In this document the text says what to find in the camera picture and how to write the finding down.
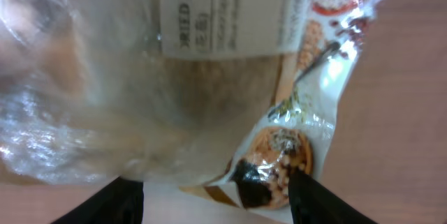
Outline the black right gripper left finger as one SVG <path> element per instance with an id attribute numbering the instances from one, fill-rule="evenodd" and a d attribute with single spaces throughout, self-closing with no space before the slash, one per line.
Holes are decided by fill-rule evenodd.
<path id="1" fill-rule="evenodd" d="M 52 224 L 142 224 L 143 182 L 116 178 Z"/>

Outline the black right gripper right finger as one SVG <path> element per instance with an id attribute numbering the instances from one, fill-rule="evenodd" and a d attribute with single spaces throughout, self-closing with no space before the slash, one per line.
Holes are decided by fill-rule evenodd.
<path id="1" fill-rule="evenodd" d="M 376 224 L 300 170 L 290 175 L 288 197 L 294 224 Z"/>

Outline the brown white snack bag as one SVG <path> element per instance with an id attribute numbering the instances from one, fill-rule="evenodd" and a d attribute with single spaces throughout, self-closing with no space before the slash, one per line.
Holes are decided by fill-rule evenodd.
<path id="1" fill-rule="evenodd" d="M 1 0 L 1 182 L 164 184 L 293 223 L 381 0 Z"/>

